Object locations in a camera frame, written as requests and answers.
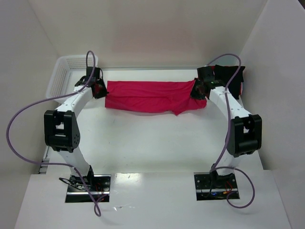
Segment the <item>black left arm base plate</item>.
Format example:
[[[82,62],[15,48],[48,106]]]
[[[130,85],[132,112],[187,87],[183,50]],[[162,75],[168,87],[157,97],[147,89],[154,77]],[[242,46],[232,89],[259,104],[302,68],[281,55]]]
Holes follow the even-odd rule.
[[[109,202],[111,175],[95,175],[95,183],[91,185],[86,182],[93,198],[97,202]],[[60,177],[59,180],[68,185],[66,193],[66,203],[86,203],[92,202],[84,184],[80,179],[70,176],[69,179]]]

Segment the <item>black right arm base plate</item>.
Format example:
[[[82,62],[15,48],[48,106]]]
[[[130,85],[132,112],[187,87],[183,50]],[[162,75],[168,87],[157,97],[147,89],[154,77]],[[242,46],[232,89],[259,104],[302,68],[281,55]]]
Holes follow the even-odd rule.
[[[218,173],[194,173],[197,201],[239,199],[234,173],[225,176]]]

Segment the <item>white plastic perforated basket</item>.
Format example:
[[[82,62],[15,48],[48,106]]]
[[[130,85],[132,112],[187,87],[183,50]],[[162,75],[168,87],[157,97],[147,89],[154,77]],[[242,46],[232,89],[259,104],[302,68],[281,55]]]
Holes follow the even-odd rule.
[[[86,75],[87,67],[98,64],[98,57],[92,55],[69,55],[60,57],[53,69],[50,82],[46,91],[46,98],[52,98],[59,104],[73,101],[85,106],[91,99],[91,89],[83,89],[79,94],[63,98],[63,95],[74,93],[80,90],[83,85],[75,87],[75,84]]]

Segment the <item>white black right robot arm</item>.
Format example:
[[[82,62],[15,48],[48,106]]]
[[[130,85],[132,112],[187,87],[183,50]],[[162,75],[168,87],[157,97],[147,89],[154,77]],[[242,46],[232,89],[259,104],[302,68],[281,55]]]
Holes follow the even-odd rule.
[[[250,155],[262,146],[262,118],[251,114],[239,103],[244,66],[204,66],[197,68],[190,96],[215,104],[228,121],[225,148],[212,165],[210,181],[219,186],[238,166],[243,155]]]

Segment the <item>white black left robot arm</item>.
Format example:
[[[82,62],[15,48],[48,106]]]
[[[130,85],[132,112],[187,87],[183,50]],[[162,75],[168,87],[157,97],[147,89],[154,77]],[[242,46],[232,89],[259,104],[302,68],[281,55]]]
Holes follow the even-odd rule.
[[[103,98],[107,94],[101,68],[87,67],[86,75],[75,84],[73,95],[57,109],[44,114],[45,143],[71,165],[71,184],[81,183],[83,179],[87,186],[95,185],[93,169],[79,148],[81,134],[77,117],[92,98]]]

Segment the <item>crimson red t shirt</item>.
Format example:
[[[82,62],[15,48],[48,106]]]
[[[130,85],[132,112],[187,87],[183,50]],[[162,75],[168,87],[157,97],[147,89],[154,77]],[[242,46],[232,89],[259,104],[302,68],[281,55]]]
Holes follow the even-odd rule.
[[[191,91],[195,80],[187,82],[108,81],[105,107],[140,113],[172,112],[203,109],[206,99],[194,99]]]

